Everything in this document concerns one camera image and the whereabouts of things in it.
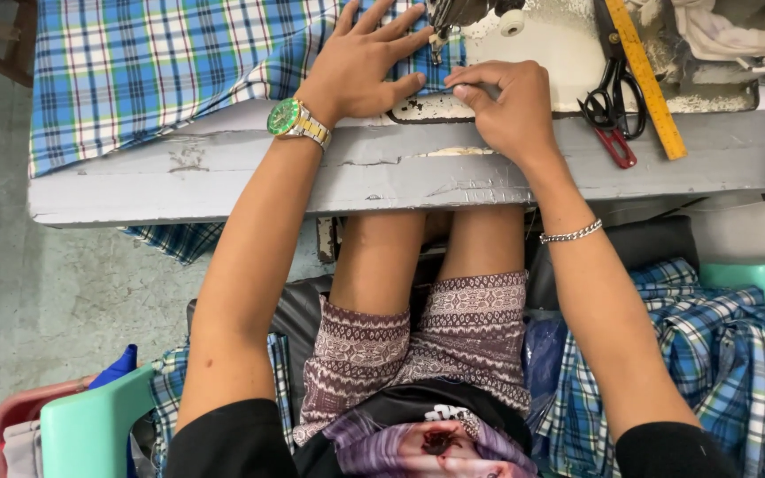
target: black-handled scissors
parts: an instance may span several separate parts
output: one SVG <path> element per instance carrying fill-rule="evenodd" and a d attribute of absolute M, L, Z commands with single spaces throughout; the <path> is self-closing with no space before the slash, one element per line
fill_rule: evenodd
<path fill-rule="evenodd" d="M 603 132 L 618 129 L 624 139 L 636 139 L 645 131 L 648 122 L 648 109 L 639 83 L 630 71 L 627 71 L 627 56 L 622 48 L 622 39 L 613 25 L 610 9 L 604 0 L 594 0 L 595 21 L 599 27 L 601 48 L 607 67 L 599 86 L 589 92 L 585 101 L 580 103 L 583 116 L 590 125 Z M 637 103 L 636 127 L 630 128 L 625 110 L 625 98 L 622 94 L 622 83 L 625 83 L 633 93 Z"/>

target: silver chain bracelet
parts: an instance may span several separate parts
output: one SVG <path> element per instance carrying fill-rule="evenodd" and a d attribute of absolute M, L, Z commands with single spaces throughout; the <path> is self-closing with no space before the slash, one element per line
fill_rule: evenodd
<path fill-rule="evenodd" d="M 584 227 L 578 232 L 572 232 L 570 234 L 546 235 L 545 233 L 542 233 L 541 235 L 539 235 L 539 241 L 542 244 L 563 243 L 566 241 L 574 241 L 575 239 L 586 237 L 587 235 L 601 229 L 601 225 L 602 225 L 601 220 L 595 220 L 595 222 Z"/>

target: black t-shirt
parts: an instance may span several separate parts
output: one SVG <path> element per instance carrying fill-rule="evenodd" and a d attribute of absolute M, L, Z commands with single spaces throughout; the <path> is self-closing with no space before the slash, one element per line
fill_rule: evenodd
<path fill-rule="evenodd" d="M 529 460 L 520 453 L 525 451 L 525 454 L 529 455 L 531 436 L 524 420 L 518 417 L 514 410 L 504 406 L 483 390 L 470 385 L 431 379 L 381 390 L 339 418 L 337 423 L 313 436 L 308 443 L 295 451 L 293 457 L 286 446 L 282 421 L 275 403 L 254 399 L 220 407 L 197 418 L 179 431 L 170 443 L 164 475 L 166 478 L 330 478 L 372 474 L 355 471 L 362 470 L 363 466 L 366 469 L 370 466 L 362 457 L 385 455 L 387 450 L 392 451 L 391 446 L 386 445 L 386 440 L 391 441 L 390 437 L 380 436 L 388 432 L 391 432 L 389 435 L 397 434 L 398 427 L 404 426 L 400 424 L 419 424 L 447 418 L 472 425 L 467 435 L 473 436 L 474 441 L 471 443 L 467 438 L 465 441 L 469 444 L 466 448 L 479 452 L 478 459 L 472 461 L 480 463 L 479 473 L 474 476 L 535 474 L 535 469 L 532 469 L 534 474 L 530 474 Z M 511 443 L 512 446 L 504 448 L 499 446 L 500 440 L 492 441 L 491 438 L 487 443 L 487 433 L 503 436 L 503 442 Z M 395 440 L 406 442 L 406 437 L 407 435 L 401 434 Z M 359 447 L 351 450 L 344 446 L 348 441 L 363 442 L 363 438 L 366 439 L 365 443 L 370 442 L 371 447 L 377 448 Z M 428 450 L 427 446 L 425 442 L 423 449 Z M 335 453 L 337 447 L 340 447 L 338 456 Z M 429 453 L 446 454 L 439 453 L 438 450 Z M 351 463 L 350 458 L 345 458 L 351 454 L 354 458 L 358 455 L 360 458 L 356 461 L 362 463 Z M 625 432 L 616 443 L 615 456 L 625 478 L 737 476 L 734 466 L 716 443 L 703 430 L 687 424 L 653 423 L 634 427 Z M 392 461 L 387 458 L 392 457 L 383 456 L 372 460 L 370 470 L 381 470 L 379 467 L 390 466 Z M 436 459 L 428 456 L 422 458 Z M 447 463 L 456 463 L 456 460 L 448 458 Z M 504 462 L 518 463 L 521 470 L 517 474 L 485 472 L 488 468 L 484 465 Z M 425 465 L 426 463 L 420 463 L 412 466 L 421 468 Z M 448 470 L 443 464 L 438 466 Z M 389 468 L 388 471 L 397 474 L 396 472 L 402 469 Z"/>

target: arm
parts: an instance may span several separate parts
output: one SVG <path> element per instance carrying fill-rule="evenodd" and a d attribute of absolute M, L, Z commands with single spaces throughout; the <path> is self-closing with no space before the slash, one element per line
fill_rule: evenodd
<path fill-rule="evenodd" d="M 331 131 L 343 117 L 386 112 L 423 86 L 421 73 L 383 81 L 432 34 L 428 27 L 403 37 L 422 4 L 375 31 L 393 1 L 376 2 L 355 27 L 358 3 L 349 2 L 295 95 Z M 274 398 L 267 331 L 320 161 L 312 139 L 275 139 L 232 209 L 197 300 L 177 431 L 218 407 Z"/>
<path fill-rule="evenodd" d="M 470 86 L 481 82 L 500 87 L 497 101 Z M 445 83 L 466 83 L 454 94 L 473 108 L 486 142 L 525 174 L 547 234 L 595 221 L 553 136 L 544 68 L 487 62 L 455 71 Z M 700 426 L 665 369 L 645 305 L 603 230 L 549 247 L 563 317 L 598 381 L 613 440 L 650 422 Z"/>

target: ruler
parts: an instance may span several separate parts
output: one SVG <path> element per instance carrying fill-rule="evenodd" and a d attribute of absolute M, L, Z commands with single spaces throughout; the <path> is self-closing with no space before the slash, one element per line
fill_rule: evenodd
<path fill-rule="evenodd" d="M 633 77 L 639 83 L 639 88 L 643 92 L 645 105 L 648 106 L 651 120 L 657 129 L 657 135 L 663 143 L 665 154 L 670 160 L 683 158 L 687 156 L 687 147 L 684 146 L 684 140 L 677 131 L 675 120 L 669 112 L 669 106 L 663 98 L 663 90 L 660 84 L 653 76 L 651 63 L 645 54 L 643 43 L 639 39 L 636 27 L 633 27 L 633 21 L 630 14 L 627 13 L 625 0 L 604 0 L 607 8 L 610 9 L 610 17 L 613 19 L 613 25 L 622 38 L 622 48 L 625 49 L 627 63 L 631 66 Z"/>

